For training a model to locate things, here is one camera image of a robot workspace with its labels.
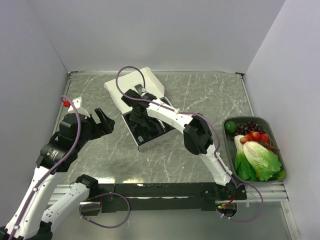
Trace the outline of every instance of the gray marble surface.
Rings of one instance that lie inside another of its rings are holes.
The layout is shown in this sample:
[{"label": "gray marble surface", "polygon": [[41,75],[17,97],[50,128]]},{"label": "gray marble surface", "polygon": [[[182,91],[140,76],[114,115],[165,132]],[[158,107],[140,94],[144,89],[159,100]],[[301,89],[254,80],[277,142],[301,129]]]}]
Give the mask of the gray marble surface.
[{"label": "gray marble surface", "polygon": [[[222,122],[232,116],[251,115],[245,91],[238,74],[156,74],[164,85],[165,96],[175,108],[202,113],[217,128],[221,138],[220,154],[229,166],[222,135]],[[88,142],[71,165],[62,184],[69,184],[82,174],[98,179],[99,183],[197,183],[214,182],[202,162],[184,147],[181,134],[170,137],[156,146],[139,152],[126,128],[120,111],[114,105],[103,84],[115,74],[70,77],[67,95],[82,96],[87,109],[101,108],[115,120],[112,134]],[[67,113],[62,110],[61,116]]]}]

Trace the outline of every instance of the table top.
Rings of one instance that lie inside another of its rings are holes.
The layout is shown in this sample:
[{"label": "table top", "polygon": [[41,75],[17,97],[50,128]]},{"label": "table top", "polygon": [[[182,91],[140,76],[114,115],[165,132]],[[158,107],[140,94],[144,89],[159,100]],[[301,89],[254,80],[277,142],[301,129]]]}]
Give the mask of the table top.
[{"label": "table top", "polygon": [[[175,108],[201,113],[213,123],[221,138],[221,158],[229,166],[222,123],[228,117],[252,115],[241,75],[220,72],[155,75]],[[103,86],[115,77],[114,73],[70,76],[68,97],[82,96],[87,110],[97,122],[94,109],[101,108],[115,120],[115,126],[113,133],[89,141],[82,148],[61,184],[70,184],[82,174],[96,178],[100,184],[214,182],[202,160],[186,150],[181,134],[138,151],[120,111]],[[67,109],[63,108],[59,121],[66,113]]]}]

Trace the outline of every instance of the white wall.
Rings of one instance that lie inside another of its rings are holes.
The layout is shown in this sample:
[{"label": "white wall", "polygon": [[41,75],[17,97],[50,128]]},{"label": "white wall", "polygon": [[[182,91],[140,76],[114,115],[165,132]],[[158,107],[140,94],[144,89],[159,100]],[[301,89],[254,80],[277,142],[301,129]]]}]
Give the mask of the white wall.
[{"label": "white wall", "polygon": [[245,75],[257,116],[271,125],[301,236],[319,239],[320,1],[286,0]]},{"label": "white wall", "polygon": [[68,71],[245,73],[285,0],[28,0]]},{"label": "white wall", "polygon": [[0,1],[0,226],[53,132],[67,72],[26,0]]}]

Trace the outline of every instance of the gray bin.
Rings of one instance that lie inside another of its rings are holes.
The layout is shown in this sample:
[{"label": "gray bin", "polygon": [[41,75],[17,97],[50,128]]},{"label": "gray bin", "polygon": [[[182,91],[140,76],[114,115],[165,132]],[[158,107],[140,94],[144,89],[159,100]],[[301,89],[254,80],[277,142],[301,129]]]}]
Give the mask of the gray bin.
[{"label": "gray bin", "polygon": [[224,143],[225,143],[225,149],[226,149],[226,154],[227,157],[229,159],[229,163],[230,163],[230,170],[233,172],[233,174],[241,181],[244,183],[249,183],[249,184],[270,184],[270,183],[275,183],[275,182],[282,182],[283,179],[287,176],[287,171],[286,171],[286,167],[285,167],[285,163],[281,157],[280,151],[279,150],[274,150],[273,153],[276,154],[278,156],[278,160],[281,162],[282,166],[281,166],[281,170],[284,170],[286,175],[284,178],[280,179],[280,180],[268,180],[268,181],[247,181],[247,180],[243,180],[241,179],[235,170],[235,164],[236,164],[236,153],[237,153],[237,149],[236,149],[236,145],[235,142],[233,140],[231,140],[231,137],[233,136],[233,134],[229,134],[226,133],[225,131],[225,123],[227,121],[233,121],[235,122],[237,125],[239,124],[246,124],[247,122],[255,122],[257,124],[259,124],[259,126],[262,127],[262,129],[272,138],[272,140],[275,143],[276,148],[278,149],[278,145],[275,139],[274,134],[271,131],[271,127],[270,125],[266,122],[266,120],[264,120],[261,117],[257,117],[257,116],[235,116],[235,117],[229,117],[226,120],[223,121],[222,123],[222,131],[223,131],[223,138],[224,138]]}]

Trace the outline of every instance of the bunch of grapes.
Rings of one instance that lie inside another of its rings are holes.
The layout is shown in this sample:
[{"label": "bunch of grapes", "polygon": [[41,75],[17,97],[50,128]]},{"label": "bunch of grapes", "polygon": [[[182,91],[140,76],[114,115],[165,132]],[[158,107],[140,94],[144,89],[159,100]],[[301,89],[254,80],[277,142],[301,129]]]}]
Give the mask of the bunch of grapes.
[{"label": "bunch of grapes", "polygon": [[259,132],[260,134],[265,134],[266,132],[255,122],[248,121],[247,124],[240,124],[236,127],[236,132],[234,136],[247,135],[251,131]]}]

